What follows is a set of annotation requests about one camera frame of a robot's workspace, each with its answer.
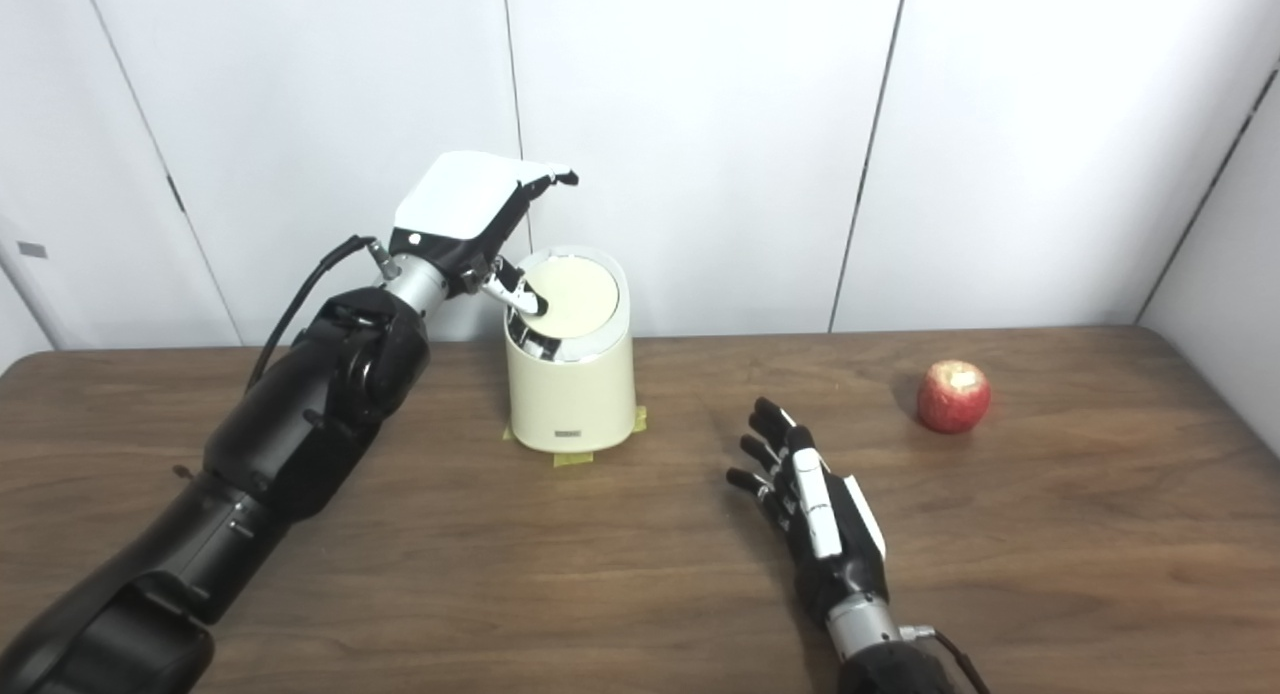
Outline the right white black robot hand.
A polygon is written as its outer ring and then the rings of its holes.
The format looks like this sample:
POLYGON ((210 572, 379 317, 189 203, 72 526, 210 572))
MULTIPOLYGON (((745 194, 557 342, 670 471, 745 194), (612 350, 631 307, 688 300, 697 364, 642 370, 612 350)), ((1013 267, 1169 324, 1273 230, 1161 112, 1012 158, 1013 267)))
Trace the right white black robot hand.
POLYGON ((739 446, 760 470, 724 476, 782 531, 803 611, 826 624, 849 598, 888 602, 883 535, 855 479, 836 475, 809 428, 776 402, 756 398, 748 425, 739 446))

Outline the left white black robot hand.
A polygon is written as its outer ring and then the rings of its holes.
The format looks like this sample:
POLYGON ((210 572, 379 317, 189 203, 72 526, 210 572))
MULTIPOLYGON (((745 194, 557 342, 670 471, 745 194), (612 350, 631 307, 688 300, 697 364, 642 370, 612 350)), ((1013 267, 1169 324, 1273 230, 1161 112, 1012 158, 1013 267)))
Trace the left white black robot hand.
POLYGON ((444 152, 397 207, 388 254, 398 273, 384 288, 424 320, 479 292, 521 314, 547 314, 547 300, 500 248, 553 184, 579 184, 579 174, 493 152, 444 152))

